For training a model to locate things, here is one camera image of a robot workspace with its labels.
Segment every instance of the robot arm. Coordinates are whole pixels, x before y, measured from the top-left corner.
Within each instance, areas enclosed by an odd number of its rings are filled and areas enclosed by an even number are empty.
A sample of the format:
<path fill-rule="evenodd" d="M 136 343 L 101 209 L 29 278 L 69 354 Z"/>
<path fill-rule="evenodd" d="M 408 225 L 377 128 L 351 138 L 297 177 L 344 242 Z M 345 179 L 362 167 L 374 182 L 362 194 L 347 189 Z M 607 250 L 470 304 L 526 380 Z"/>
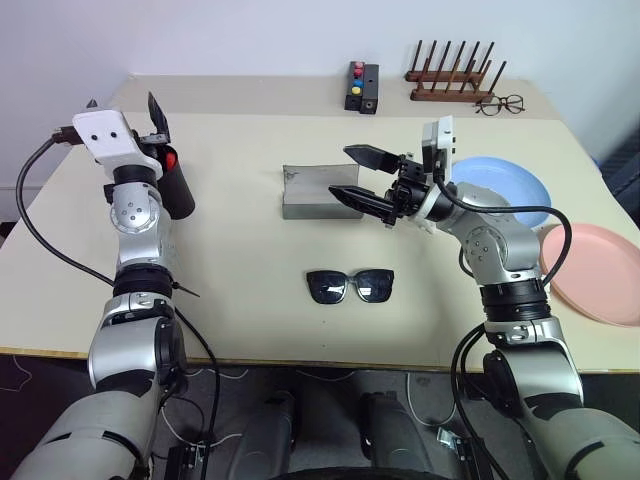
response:
<path fill-rule="evenodd" d="M 171 299 L 171 218 L 194 204 L 168 147 L 166 119 L 149 94 L 158 133 L 140 139 L 115 110 L 73 119 L 113 184 L 105 187 L 119 253 L 113 297 L 89 351 L 95 393 L 71 405 L 12 477 L 52 480 L 148 476 L 163 394 L 183 382 L 186 357 Z"/>
<path fill-rule="evenodd" d="M 495 346 L 483 362 L 494 390 L 489 400 L 524 428 L 551 478 L 637 478 L 640 435 L 607 413 L 584 408 L 580 377 L 540 278 L 536 235 L 512 213 L 470 211 L 451 201 L 508 206 L 491 190 L 449 182 L 454 141 L 453 119 L 445 117 L 425 126 L 422 164 L 411 154 L 346 147 L 360 165 L 397 172 L 398 178 L 384 198 L 357 186 L 329 190 L 387 226 L 407 216 L 419 228 L 457 238 L 480 287 L 484 329 Z"/>

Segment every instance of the black sunglasses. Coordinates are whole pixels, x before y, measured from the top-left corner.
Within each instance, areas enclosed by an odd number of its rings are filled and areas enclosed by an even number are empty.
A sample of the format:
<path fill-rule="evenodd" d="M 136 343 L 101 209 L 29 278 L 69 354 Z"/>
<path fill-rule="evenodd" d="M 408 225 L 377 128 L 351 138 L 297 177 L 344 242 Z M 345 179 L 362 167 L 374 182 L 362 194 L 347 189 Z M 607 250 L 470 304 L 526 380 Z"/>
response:
<path fill-rule="evenodd" d="M 524 99 L 520 95 L 509 95 L 508 97 L 489 95 L 476 102 L 476 107 L 478 107 L 476 113 L 482 112 L 489 117 L 500 113 L 502 107 L 511 113 L 520 113 L 524 112 Z"/>
<path fill-rule="evenodd" d="M 391 296 L 393 270 L 381 268 L 362 270 L 353 277 L 335 270 L 317 270 L 307 273 L 307 284 L 313 299 L 325 305 L 340 303 L 347 294 L 347 285 L 353 283 L 358 295 L 368 303 L 386 302 Z"/>

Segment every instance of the pink plate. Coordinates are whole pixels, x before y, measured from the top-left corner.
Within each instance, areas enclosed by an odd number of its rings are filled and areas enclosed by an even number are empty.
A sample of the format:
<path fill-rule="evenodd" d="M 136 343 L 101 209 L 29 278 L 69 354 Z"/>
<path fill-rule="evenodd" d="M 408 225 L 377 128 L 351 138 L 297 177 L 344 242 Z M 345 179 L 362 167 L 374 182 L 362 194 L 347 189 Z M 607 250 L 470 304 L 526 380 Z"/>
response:
<path fill-rule="evenodd" d="M 580 313 L 601 322 L 640 326 L 640 250 L 620 235 L 589 224 L 572 224 L 569 255 L 551 281 Z M 553 266 L 564 242 L 557 226 L 542 244 L 542 270 Z"/>

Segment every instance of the beige tabletop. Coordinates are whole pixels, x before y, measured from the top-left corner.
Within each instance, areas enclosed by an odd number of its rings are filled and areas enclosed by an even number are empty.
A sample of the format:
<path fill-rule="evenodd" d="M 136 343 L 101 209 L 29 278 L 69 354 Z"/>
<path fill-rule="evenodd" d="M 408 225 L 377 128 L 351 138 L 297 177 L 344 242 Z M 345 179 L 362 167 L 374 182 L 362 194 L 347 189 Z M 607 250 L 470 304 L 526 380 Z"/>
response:
<path fill-rule="evenodd" d="M 221 359 L 448 366 L 458 340 L 484 319 L 475 283 L 458 268 L 453 237 L 429 235 L 405 221 L 388 230 L 372 217 L 285 221 L 280 210 L 283 164 L 345 163 L 341 149 L 353 143 L 418 152 L 423 123 L 435 115 L 166 110 L 197 204 L 192 216 L 173 226 L 176 277 L 202 295 L 178 292 L 174 298 Z M 151 128 L 146 114 L 125 115 L 139 131 Z M 554 206 L 571 221 L 594 223 L 640 244 L 640 232 L 561 121 L 460 116 L 455 134 L 456 159 L 493 155 L 518 163 L 542 180 Z M 379 194 L 392 180 L 360 170 L 360 185 Z M 83 146 L 75 147 L 29 211 L 53 245 L 113 276 L 117 240 L 104 183 L 101 167 Z M 341 304 L 326 306 L 308 294 L 308 270 L 371 267 L 395 271 L 386 303 L 365 304 L 350 291 Z M 3 352 L 86 356 L 109 287 L 47 253 L 22 223 L 0 249 L 0 272 Z M 550 303 L 581 371 L 639 370 L 640 329 L 597 323 L 555 294 Z M 204 357 L 190 334 L 187 348 L 190 356 Z M 480 368 L 489 349 L 481 341 L 469 357 L 471 367 Z"/>

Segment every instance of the blue plate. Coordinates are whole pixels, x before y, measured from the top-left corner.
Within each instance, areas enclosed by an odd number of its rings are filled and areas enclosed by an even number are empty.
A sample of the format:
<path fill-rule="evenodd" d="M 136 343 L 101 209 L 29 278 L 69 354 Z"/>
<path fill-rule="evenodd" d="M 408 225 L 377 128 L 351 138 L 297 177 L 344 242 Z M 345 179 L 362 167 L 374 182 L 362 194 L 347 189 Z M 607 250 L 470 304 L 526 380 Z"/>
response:
<path fill-rule="evenodd" d="M 451 179 L 489 188 L 502 195 L 512 206 L 551 206 L 549 192 L 529 170 L 496 157 L 470 157 L 453 164 Z M 533 228 L 542 224 L 548 213 L 517 213 L 518 221 Z"/>

